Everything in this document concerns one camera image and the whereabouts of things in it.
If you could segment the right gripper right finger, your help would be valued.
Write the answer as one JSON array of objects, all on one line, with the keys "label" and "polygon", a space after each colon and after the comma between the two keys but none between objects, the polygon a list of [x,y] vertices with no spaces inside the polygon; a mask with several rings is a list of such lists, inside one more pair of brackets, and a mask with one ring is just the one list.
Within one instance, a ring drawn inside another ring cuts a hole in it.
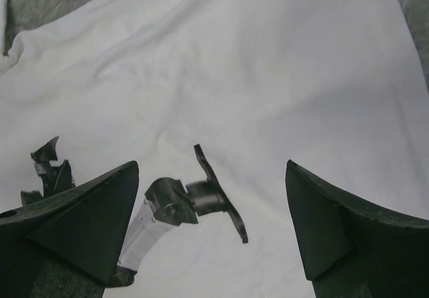
[{"label": "right gripper right finger", "polygon": [[289,160],[288,205],[316,297],[427,297],[428,221],[338,188]]}]

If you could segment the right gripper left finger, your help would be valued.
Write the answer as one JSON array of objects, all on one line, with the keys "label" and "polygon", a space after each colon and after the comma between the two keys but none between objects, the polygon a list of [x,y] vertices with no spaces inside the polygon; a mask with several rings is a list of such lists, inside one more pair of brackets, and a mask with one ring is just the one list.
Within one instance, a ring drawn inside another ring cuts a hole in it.
[{"label": "right gripper left finger", "polygon": [[1,213],[2,297],[102,297],[139,186],[129,161],[75,188]]}]

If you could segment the white printed t shirt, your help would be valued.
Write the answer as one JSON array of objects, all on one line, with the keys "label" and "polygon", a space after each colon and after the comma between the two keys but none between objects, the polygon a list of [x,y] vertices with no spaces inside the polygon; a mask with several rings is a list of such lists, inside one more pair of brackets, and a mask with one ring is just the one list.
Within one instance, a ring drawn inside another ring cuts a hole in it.
[{"label": "white printed t shirt", "polygon": [[58,137],[77,183],[127,161],[139,193],[204,178],[240,213],[161,237],[107,297],[312,297],[285,187],[292,160],[428,217],[428,90],[398,0],[93,0],[18,33],[1,58],[1,209],[36,189]]}]

